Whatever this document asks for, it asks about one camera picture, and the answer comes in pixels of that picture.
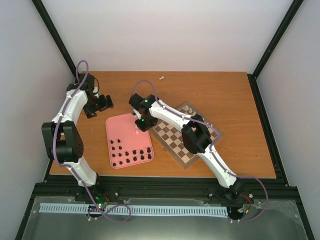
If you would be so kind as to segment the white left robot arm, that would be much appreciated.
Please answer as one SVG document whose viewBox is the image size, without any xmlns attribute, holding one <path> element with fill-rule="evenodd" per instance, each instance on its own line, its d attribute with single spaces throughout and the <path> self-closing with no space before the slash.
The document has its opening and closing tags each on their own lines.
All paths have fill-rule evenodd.
<svg viewBox="0 0 320 240">
<path fill-rule="evenodd" d="M 87 186 L 86 195 L 92 201 L 103 198 L 104 188 L 97 183 L 98 174 L 93 171 L 84 158 L 84 144 L 77 130 L 77 121 L 84 111 L 88 119 L 113 108 L 109 95 L 99 94 L 100 87 L 95 87 L 96 78 L 81 73 L 79 79 L 83 85 L 71 83 L 66 89 L 66 98 L 57 115 L 50 122 L 41 126 L 47 156 L 66 167 L 76 178 L 79 186 Z"/>
</svg>

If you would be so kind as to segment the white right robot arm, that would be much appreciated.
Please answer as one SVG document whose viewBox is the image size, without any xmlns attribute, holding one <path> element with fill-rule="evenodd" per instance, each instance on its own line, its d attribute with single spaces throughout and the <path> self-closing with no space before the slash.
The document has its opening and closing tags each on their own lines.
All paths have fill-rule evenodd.
<svg viewBox="0 0 320 240">
<path fill-rule="evenodd" d="M 184 147 L 192 154 L 199 156 L 214 173 L 218 183 L 226 189 L 237 191 L 241 182 L 237 175 L 227 166 L 215 149 L 209 129 L 212 126 L 204 122 L 199 114 L 194 116 L 180 112 L 155 95 L 142 98 L 137 93 L 129 101 L 137 116 L 135 124 L 145 132 L 162 120 L 177 129 L 182 135 Z"/>
</svg>

